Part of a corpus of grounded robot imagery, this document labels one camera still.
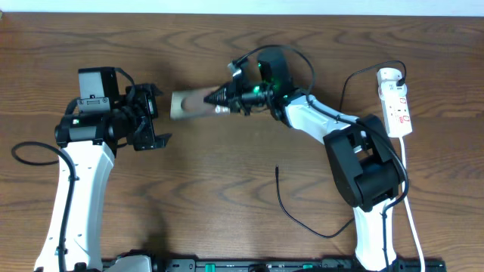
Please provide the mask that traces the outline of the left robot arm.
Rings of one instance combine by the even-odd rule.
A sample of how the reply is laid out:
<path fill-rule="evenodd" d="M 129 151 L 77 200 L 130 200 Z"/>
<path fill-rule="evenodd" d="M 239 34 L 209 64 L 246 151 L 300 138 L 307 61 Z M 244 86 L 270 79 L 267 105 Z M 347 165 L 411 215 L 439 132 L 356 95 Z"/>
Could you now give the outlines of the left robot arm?
<path fill-rule="evenodd" d="M 136 151 L 163 148 L 169 134 L 157 135 L 154 84 L 130 83 L 120 94 L 116 67 L 80 69 L 80 96 L 54 130 L 59 179 L 36 271 L 100 271 L 101 225 L 107 181 L 119 140 Z"/>

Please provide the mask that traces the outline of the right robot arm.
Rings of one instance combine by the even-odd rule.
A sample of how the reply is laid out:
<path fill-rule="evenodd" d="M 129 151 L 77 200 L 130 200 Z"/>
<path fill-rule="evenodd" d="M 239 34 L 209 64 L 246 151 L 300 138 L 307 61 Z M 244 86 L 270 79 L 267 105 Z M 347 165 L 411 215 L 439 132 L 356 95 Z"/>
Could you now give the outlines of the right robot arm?
<path fill-rule="evenodd" d="M 399 187 L 408 181 L 404 164 L 378 117 L 348 116 L 320 103 L 311 85 L 295 86 L 284 56 L 287 49 L 264 45 L 253 50 L 258 82 L 244 72 L 247 54 L 233 60 L 228 65 L 231 81 L 203 100 L 245 116 L 255 107 L 267 107 L 274 119 L 321 142 L 337 190 L 354 212 L 357 261 L 367 271 L 391 271 L 396 262 L 391 213 L 408 194 Z"/>

